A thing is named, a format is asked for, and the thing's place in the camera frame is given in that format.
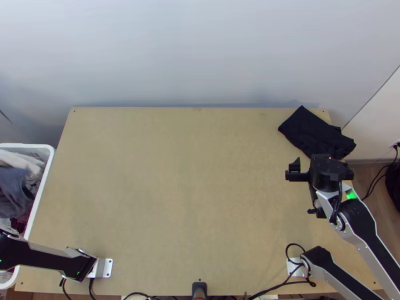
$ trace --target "black cloth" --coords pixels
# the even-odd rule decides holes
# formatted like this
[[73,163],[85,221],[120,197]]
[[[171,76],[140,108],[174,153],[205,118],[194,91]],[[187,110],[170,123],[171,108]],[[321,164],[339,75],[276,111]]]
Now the black cloth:
[[341,133],[340,127],[332,126],[300,106],[278,130],[309,158],[312,154],[329,153],[341,160],[356,147],[354,140]]
[[387,193],[400,212],[400,162],[391,164],[385,173],[384,183]]

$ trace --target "white wall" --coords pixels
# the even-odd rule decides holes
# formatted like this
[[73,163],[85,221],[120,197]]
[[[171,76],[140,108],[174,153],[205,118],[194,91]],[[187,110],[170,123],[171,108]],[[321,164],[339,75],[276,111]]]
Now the white wall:
[[0,143],[29,143],[30,139],[24,136],[9,120],[0,114]]
[[56,145],[71,106],[330,109],[400,62],[395,0],[0,0],[0,109]]
[[400,140],[400,68],[344,127],[357,144],[348,160],[394,159],[390,146]]

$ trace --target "laundry basket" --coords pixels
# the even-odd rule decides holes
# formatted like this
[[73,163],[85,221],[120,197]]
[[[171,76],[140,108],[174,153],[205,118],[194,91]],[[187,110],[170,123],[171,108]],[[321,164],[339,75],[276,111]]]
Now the laundry basket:
[[[29,219],[26,224],[26,229],[23,233],[23,237],[28,240],[29,235],[31,234],[32,225],[35,220],[36,211],[38,210],[39,202],[42,197],[43,188],[45,186],[47,176],[49,174],[49,169],[52,165],[56,150],[50,145],[23,143],[0,143],[0,149],[28,155],[46,163],[43,171],[43,177],[41,178],[36,197],[34,198],[32,210],[30,211]],[[19,270],[20,266],[16,266],[11,276],[8,276],[8,272],[0,272],[0,290],[6,290],[15,284]]]

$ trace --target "wooden tabletop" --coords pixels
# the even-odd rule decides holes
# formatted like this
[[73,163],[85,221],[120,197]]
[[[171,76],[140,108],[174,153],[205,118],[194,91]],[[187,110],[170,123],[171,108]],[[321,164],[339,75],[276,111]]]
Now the wooden tabletop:
[[[308,185],[285,181],[309,159],[278,126],[291,108],[77,107],[68,116],[30,240],[114,259],[98,295],[254,294],[287,277],[285,247],[320,245],[370,288],[372,273],[326,219]],[[326,110],[312,110],[330,121]],[[22,267],[18,291],[60,293],[56,271]],[[329,293],[295,284],[280,294]],[[88,282],[67,282],[87,294]]]

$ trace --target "green indicator light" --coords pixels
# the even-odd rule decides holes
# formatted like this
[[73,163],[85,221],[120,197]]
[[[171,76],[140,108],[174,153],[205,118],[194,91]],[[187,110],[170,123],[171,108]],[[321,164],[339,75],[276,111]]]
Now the green indicator light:
[[352,189],[349,189],[346,192],[346,196],[347,196],[347,199],[358,199],[356,192]]

